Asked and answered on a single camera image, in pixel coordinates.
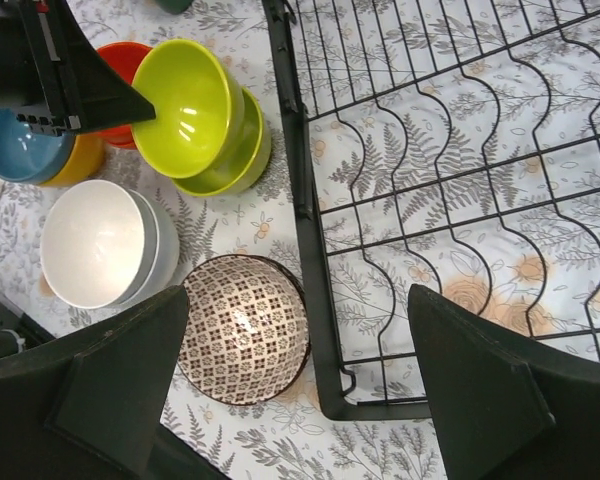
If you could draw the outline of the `blue bowl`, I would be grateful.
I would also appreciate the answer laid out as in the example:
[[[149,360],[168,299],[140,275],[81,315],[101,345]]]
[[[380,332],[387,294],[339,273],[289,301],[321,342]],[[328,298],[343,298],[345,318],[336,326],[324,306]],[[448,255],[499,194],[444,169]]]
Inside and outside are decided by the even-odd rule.
[[[42,184],[65,166],[75,136],[34,133],[8,109],[0,109],[0,179],[12,183]]]

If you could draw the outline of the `white bowl row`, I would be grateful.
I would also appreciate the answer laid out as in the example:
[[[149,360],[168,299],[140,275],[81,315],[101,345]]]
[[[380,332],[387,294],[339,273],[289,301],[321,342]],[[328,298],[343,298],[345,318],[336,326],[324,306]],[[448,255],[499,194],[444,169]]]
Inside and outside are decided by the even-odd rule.
[[[113,303],[115,307],[130,307],[167,287],[173,278],[179,259],[180,241],[174,221],[167,210],[156,201],[128,189],[145,215],[150,215],[150,232],[147,240],[150,246],[149,266],[143,266],[143,273],[136,285]]]
[[[105,180],[67,190],[44,223],[40,259],[53,293],[71,306],[97,309],[131,298],[157,249],[156,224],[140,196]]]

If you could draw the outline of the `brown patterned bowl row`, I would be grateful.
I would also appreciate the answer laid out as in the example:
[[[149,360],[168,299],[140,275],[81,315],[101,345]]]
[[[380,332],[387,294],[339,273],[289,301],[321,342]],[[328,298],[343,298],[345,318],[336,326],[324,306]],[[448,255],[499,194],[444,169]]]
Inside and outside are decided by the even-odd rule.
[[[270,264],[221,255],[183,280],[188,322],[178,356],[202,394],[232,406],[268,401],[300,376],[306,340],[294,285]]]
[[[273,268],[277,269],[281,274],[283,274],[294,285],[294,288],[296,289],[296,291],[298,293],[298,296],[302,303],[301,323],[304,328],[304,337],[306,340],[304,358],[302,360],[301,367],[299,368],[299,372],[302,373],[308,363],[310,353],[311,353],[309,325],[308,325],[307,312],[306,312],[304,288],[303,288],[302,284],[300,283],[300,281],[296,278],[296,276],[280,262],[273,260],[271,258],[265,257],[265,256],[261,256],[261,255],[248,255],[248,258],[256,259],[258,261],[270,264]]]

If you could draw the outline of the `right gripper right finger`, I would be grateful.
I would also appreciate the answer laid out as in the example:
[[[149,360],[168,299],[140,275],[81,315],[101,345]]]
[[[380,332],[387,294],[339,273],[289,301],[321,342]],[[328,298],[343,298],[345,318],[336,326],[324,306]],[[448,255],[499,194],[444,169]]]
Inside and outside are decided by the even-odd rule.
[[[450,479],[600,479],[600,363],[414,285],[408,316]]]

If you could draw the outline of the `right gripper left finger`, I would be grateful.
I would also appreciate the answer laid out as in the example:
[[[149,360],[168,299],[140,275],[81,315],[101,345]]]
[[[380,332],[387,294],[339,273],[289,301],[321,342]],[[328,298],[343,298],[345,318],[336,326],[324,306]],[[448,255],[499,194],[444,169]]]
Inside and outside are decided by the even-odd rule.
[[[138,479],[188,318],[171,286],[0,359],[0,479]]]

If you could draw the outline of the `red orange bowl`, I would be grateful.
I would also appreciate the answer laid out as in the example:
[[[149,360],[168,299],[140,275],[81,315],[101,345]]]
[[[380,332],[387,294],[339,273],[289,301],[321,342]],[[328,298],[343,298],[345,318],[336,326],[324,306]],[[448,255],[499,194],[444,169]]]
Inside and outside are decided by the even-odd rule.
[[[139,65],[151,50],[150,46],[141,43],[116,42],[98,48],[97,52],[125,82],[131,84]],[[102,130],[97,135],[116,148],[136,149],[129,125]]]

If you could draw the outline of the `lime green bowl front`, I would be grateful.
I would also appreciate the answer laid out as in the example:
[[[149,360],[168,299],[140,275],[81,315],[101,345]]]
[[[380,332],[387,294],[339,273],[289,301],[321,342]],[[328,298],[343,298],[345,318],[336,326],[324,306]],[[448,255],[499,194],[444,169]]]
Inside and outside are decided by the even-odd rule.
[[[139,65],[132,87],[155,112],[130,125],[137,150],[157,172],[195,176],[219,163],[240,136],[245,101],[226,66],[202,44],[171,39]]]

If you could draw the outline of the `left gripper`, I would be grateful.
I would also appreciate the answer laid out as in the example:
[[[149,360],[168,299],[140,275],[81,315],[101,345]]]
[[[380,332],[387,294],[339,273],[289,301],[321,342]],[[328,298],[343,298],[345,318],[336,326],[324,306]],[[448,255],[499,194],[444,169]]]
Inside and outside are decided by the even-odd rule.
[[[0,108],[36,133],[94,133],[153,120],[154,106],[92,47],[65,1],[0,1]]]

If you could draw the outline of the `yellow orange bowl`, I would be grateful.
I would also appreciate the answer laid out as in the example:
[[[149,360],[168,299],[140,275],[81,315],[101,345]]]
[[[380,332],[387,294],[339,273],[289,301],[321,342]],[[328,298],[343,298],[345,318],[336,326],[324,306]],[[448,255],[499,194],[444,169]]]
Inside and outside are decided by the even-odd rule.
[[[69,187],[86,180],[104,164],[105,142],[96,134],[78,135],[64,167],[40,187]]]

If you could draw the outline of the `lime green bowl back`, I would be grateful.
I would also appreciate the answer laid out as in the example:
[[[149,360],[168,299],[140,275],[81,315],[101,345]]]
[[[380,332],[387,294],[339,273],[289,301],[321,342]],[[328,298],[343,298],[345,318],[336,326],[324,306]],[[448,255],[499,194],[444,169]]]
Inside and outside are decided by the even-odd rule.
[[[242,137],[220,164],[172,183],[194,197],[234,195],[251,187],[264,173],[272,150],[272,136],[255,96],[242,88],[245,113]]]

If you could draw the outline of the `lime green bowl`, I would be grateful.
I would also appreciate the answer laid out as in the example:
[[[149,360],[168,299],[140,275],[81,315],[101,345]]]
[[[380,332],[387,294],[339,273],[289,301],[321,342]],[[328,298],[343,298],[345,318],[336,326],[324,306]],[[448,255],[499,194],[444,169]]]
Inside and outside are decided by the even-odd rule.
[[[139,65],[132,87],[155,112],[130,125],[137,150],[157,172],[195,176],[219,163],[240,136],[245,101],[226,66],[202,44],[171,39]]]
[[[242,137],[220,164],[172,183],[194,197],[234,195],[251,187],[264,173],[272,150],[272,136],[255,96],[242,88],[245,113]]]

